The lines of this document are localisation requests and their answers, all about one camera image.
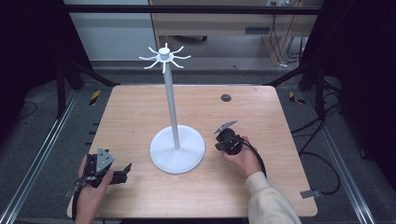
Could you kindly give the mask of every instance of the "white wall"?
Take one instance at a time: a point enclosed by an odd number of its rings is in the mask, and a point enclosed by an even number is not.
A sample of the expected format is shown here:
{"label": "white wall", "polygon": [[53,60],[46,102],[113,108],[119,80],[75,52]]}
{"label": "white wall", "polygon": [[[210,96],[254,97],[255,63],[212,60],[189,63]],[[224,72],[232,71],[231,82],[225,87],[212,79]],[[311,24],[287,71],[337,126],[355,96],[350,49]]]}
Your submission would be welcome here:
{"label": "white wall", "polygon": [[[148,5],[148,0],[64,0],[67,5]],[[156,49],[148,13],[70,13],[91,61],[139,61]]]}

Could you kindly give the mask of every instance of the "white stand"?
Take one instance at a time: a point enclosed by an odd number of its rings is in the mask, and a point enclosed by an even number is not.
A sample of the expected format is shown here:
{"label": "white stand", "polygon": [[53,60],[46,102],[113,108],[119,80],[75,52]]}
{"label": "white stand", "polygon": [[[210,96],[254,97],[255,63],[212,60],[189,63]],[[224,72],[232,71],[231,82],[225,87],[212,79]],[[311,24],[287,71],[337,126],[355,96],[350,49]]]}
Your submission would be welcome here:
{"label": "white stand", "polygon": [[164,172],[173,175],[184,174],[195,168],[201,162],[205,154],[205,141],[192,127],[177,125],[172,71],[169,62],[182,68],[182,66],[176,64],[173,59],[187,59],[190,58],[190,56],[177,57],[174,55],[174,53],[180,52],[183,47],[174,52],[170,52],[167,44],[165,44],[165,48],[160,49],[159,52],[154,51],[150,47],[148,48],[152,52],[157,53],[157,56],[151,58],[140,57],[140,59],[156,59],[154,64],[145,67],[145,69],[153,67],[158,62],[163,64],[166,96],[172,123],[172,126],[162,129],[154,136],[149,149],[150,156],[154,164]]}

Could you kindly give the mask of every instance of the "wrist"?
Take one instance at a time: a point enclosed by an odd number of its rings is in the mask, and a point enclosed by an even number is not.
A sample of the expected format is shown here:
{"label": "wrist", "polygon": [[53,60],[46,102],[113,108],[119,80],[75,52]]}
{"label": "wrist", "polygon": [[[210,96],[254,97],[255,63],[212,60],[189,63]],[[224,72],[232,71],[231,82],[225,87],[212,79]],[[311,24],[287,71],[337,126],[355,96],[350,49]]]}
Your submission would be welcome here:
{"label": "wrist", "polygon": [[92,224],[94,220],[95,220],[94,217],[77,215],[75,224]]}
{"label": "wrist", "polygon": [[256,172],[250,177],[247,178],[247,190],[249,191],[250,195],[253,196],[257,192],[267,189],[270,187],[267,179],[263,172]]}
{"label": "wrist", "polygon": [[245,172],[245,177],[249,178],[251,175],[254,175],[254,174],[258,173],[258,172],[261,172],[261,170],[260,169],[254,169],[254,170],[246,171]]}

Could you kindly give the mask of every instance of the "black curtain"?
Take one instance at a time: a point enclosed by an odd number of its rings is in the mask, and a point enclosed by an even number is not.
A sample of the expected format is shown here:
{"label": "black curtain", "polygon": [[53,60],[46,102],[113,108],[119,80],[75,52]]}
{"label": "black curtain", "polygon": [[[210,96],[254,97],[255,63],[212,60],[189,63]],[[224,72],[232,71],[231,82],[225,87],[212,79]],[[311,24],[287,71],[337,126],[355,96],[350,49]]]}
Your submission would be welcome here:
{"label": "black curtain", "polygon": [[[361,150],[396,189],[395,5],[393,0],[355,1],[320,64],[325,75],[342,82],[340,100]],[[311,36],[321,32],[313,30]]]}
{"label": "black curtain", "polygon": [[[62,0],[50,0],[63,4]],[[23,107],[26,93],[56,78],[62,60],[92,69],[66,11],[48,11],[46,2],[2,1],[0,6],[0,141]],[[70,70],[68,78],[79,79]]]}

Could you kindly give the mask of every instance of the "white circular base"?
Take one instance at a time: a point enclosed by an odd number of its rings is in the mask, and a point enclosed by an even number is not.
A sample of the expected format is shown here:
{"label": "white circular base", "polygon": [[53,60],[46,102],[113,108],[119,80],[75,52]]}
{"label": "white circular base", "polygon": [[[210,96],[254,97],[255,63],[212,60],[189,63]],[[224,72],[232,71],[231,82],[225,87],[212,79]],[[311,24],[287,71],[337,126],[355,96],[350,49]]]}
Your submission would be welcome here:
{"label": "white circular base", "polygon": [[172,126],[160,130],[152,139],[149,154],[162,171],[180,175],[197,166],[205,154],[204,138],[193,128],[177,125],[180,148],[175,149]]}

